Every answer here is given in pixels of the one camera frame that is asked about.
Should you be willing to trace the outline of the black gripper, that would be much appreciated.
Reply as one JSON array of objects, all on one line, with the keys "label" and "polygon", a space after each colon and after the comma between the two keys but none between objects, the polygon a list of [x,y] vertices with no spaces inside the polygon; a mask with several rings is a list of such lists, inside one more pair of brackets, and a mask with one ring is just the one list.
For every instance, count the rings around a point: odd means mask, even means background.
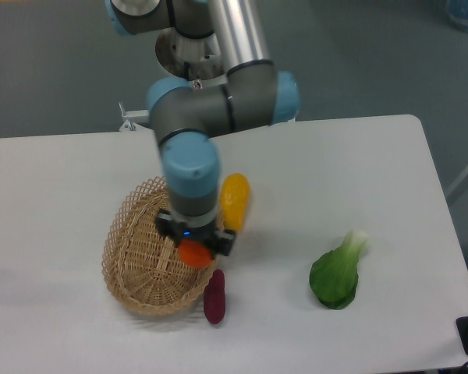
[{"label": "black gripper", "polygon": [[160,209],[154,220],[158,233],[172,240],[178,248],[183,241],[200,243],[217,256],[229,256],[236,241],[236,232],[217,230],[215,221],[200,227],[192,227],[184,221],[174,221],[168,210]]}]

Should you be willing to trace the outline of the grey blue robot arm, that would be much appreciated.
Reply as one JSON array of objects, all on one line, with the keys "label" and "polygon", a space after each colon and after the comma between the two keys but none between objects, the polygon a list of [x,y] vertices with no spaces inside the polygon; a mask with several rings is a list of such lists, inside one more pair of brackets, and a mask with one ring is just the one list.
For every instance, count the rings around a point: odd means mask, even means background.
[{"label": "grey blue robot arm", "polygon": [[279,72],[268,52],[254,1],[108,1],[116,30],[137,35],[166,28],[191,40],[216,37],[223,84],[195,89],[190,79],[167,77],[147,92],[147,110],[168,187],[158,232],[177,245],[191,242],[210,258],[227,256],[236,240],[219,229],[221,163],[212,140],[294,119],[300,94],[294,76]]}]

